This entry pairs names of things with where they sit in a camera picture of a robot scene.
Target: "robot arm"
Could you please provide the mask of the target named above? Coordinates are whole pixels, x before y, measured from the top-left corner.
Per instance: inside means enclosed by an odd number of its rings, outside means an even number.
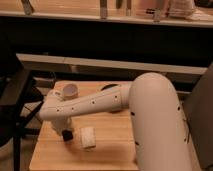
[[[129,106],[138,166],[144,171],[192,171],[183,111],[171,82],[148,73],[130,85],[116,86],[79,99],[47,98],[44,120],[67,118]]]
[[[40,111],[43,120],[79,116],[128,108],[131,84],[118,85],[86,97],[61,101],[57,92],[50,92]]]

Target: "shelf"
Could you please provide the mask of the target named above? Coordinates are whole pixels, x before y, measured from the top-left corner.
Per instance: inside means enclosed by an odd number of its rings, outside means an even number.
[[[136,14],[137,1],[132,1],[131,16],[126,15],[127,0],[119,9],[116,9],[116,0],[108,1],[107,19],[101,19],[99,0],[88,0],[87,3],[79,0],[31,0],[30,3],[34,9],[31,15],[24,13],[21,0],[2,0],[0,16],[213,28],[213,9],[199,7],[188,19],[162,17],[160,22],[154,22],[153,15]]]

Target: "wooden tabletop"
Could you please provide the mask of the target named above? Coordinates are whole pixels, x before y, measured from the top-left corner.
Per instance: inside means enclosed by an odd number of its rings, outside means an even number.
[[[67,81],[58,82],[55,89],[61,89]],[[79,96],[88,95],[109,83],[124,82],[72,82],[79,88]],[[74,140],[65,143],[44,122],[30,164],[31,171],[72,170],[138,170],[135,145],[129,110],[117,113],[98,113],[73,117]],[[95,129],[96,147],[82,148],[80,128],[92,126]],[[189,143],[193,171],[201,171],[192,141]]]
[[[126,14],[126,0],[116,9],[116,0],[108,1],[109,16]],[[30,0],[36,13],[100,15],[100,0]],[[22,12],[21,0],[1,0],[0,11]]]

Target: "black dot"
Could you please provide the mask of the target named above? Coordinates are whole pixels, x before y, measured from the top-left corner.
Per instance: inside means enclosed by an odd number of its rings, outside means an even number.
[[[135,141],[135,144],[138,145],[138,146],[140,145],[139,142],[137,142],[137,141]]]

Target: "small white block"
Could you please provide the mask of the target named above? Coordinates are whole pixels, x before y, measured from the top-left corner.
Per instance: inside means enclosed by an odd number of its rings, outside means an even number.
[[[95,131],[93,127],[81,128],[81,143],[85,149],[94,148],[95,143]]]

